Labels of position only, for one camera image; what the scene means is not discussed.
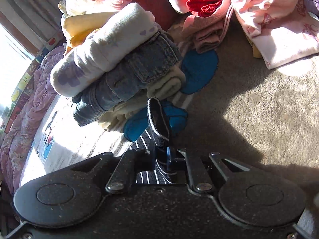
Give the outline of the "white purple folded garment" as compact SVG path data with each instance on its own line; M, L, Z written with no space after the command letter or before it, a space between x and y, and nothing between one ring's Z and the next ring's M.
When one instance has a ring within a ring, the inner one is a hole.
M131 51L157 32L152 12L130 3L101 27L95 27L83 44L73 48L51 71L51 85L65 97L74 97L111 71Z

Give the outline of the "grey striped curtain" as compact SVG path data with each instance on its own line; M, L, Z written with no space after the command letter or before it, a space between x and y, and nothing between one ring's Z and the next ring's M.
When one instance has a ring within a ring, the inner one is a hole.
M61 0L1 0L1 13L37 49L61 28Z

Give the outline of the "folded blue denim jeans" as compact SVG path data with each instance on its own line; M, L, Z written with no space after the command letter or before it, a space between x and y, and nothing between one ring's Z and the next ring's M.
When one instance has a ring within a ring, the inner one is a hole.
M76 123L83 127L96 121L112 107L164 77L181 58L173 38L158 31L77 96L73 114Z

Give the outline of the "red knit garment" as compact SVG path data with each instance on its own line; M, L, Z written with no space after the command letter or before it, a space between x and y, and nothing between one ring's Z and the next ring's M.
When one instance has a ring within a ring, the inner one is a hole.
M193 15L199 17L211 16L222 4L223 0L188 0L186 6Z

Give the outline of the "pink quilted comforter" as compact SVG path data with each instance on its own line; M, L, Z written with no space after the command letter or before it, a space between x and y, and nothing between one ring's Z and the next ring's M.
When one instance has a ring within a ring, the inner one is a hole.
M20 178L34 136L49 106L57 95L50 83L53 67L64 57L64 46L50 51L33 74L33 92L16 116L1 144L1 172L11 195L20 186Z

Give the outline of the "yellow folded garment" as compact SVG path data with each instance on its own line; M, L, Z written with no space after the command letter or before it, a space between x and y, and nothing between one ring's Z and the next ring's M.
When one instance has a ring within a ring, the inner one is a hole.
M66 52L84 43L87 36L99 30L117 12L98 12L68 16L61 19L61 27L67 40Z

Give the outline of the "pink printed garment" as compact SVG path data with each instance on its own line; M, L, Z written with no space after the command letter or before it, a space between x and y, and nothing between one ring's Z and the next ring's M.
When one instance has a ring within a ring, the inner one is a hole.
M318 20L303 0L231 0L231 4L268 69L318 53Z

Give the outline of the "beige Mickey Mouse blanket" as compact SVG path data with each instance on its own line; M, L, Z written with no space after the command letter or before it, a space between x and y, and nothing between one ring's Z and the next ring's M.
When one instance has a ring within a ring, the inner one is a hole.
M219 64L209 84L171 102L187 111L178 147L219 152L318 192L318 55L268 70L237 20L216 50ZM56 97L38 128L21 184L103 152L121 155L130 142L124 122L106 130L79 127L73 103Z

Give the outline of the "dusty pink folded garment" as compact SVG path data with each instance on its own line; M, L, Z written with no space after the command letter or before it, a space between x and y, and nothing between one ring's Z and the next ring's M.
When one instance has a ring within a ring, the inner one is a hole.
M198 53L217 48L226 36L233 13L232 5L220 6L211 16L191 15L186 18L182 37L191 39Z

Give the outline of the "cream folded garment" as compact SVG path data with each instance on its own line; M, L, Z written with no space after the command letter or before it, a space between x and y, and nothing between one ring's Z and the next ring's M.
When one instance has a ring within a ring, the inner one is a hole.
M98 119L98 123L103 129L110 130L118 123L128 120L139 110L146 107L149 98L167 99L176 94L185 82L185 74L181 70L181 64L178 63L171 67L166 75L149 83L145 89L140 90L128 101L119 103L104 113Z

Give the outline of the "colourful alphabet foam mat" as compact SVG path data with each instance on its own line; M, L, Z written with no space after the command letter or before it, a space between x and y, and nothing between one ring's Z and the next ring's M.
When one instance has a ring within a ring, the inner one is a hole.
M2 124L1 124L1 133L7 134L11 126L21 112L24 105L27 103L31 94L34 91L33 81L34 73L39 69L43 58L52 51L55 47L58 46L59 42L64 38L64 35L61 31L57 31L49 41L44 45L43 48L39 50L39 53L31 62L30 66L27 68L24 75L22 75L19 80L12 96L11 104L8 110L4 110L2 115Z

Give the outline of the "dark navy striped garment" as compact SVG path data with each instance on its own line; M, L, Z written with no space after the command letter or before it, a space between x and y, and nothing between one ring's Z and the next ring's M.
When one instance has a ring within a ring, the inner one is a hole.
M167 148L172 146L172 139L181 132L188 119L184 109L171 102L152 97L147 106L140 110L124 126L124 136L132 144L130 149L146 149L155 153L155 169L137 174L139 184L183 184L185 175L169 170L167 167Z

